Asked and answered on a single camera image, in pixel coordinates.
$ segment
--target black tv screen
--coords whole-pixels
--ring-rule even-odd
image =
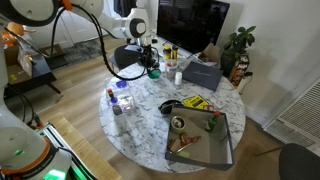
[[[157,35],[192,53],[219,37],[230,4],[215,0],[159,0]]]

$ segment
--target gray box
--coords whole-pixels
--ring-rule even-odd
[[[188,136],[201,136],[201,139],[183,149],[182,154],[172,153],[167,149],[165,158],[224,171],[231,168],[235,161],[227,116],[221,113],[213,132],[208,133],[204,127],[212,114],[211,111],[175,105],[171,112],[172,117],[182,117],[186,121],[185,132]],[[176,138],[180,136],[169,130],[167,144],[170,139]]]

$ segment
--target rug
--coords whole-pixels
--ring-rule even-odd
[[[95,40],[88,40],[64,48],[64,55],[46,59],[51,70],[74,65],[98,56],[101,56],[101,46]]]

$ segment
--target tray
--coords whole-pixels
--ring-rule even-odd
[[[174,116],[182,117],[186,121],[185,132],[188,136],[201,136],[201,138],[179,153],[172,153],[167,149],[165,158],[219,170],[231,168],[235,161],[227,116],[225,113],[221,113],[213,132],[208,133],[204,127],[211,115],[211,111],[175,105],[171,112],[171,118]],[[179,137],[178,134],[169,130],[167,144],[170,143],[170,139]]]

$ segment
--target round table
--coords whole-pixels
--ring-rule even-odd
[[[179,60],[180,71],[189,62]],[[133,64],[120,71],[119,75],[135,77],[142,71],[141,66]],[[201,95],[209,104],[214,105],[216,110],[226,113],[233,148],[242,137],[245,127],[244,105],[238,92],[224,77],[221,78],[216,92],[184,80],[179,87],[176,87],[173,80],[166,78],[165,73],[159,79],[153,80],[143,76],[128,84],[137,109],[130,114],[115,116],[107,103],[104,91],[100,100],[100,121],[113,146],[141,166],[161,172],[180,173],[204,169],[165,159],[170,116],[162,115],[158,106],[170,99],[182,101],[185,98]]]

